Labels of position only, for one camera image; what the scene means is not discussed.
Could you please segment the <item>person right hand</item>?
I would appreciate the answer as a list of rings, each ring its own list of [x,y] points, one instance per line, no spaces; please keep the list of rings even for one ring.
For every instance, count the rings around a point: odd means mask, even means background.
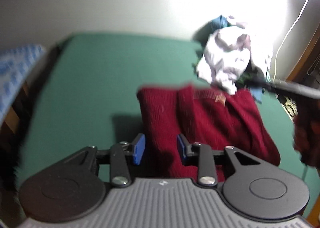
[[[294,118],[293,147],[301,154],[301,162],[319,171],[319,101],[298,107]]]

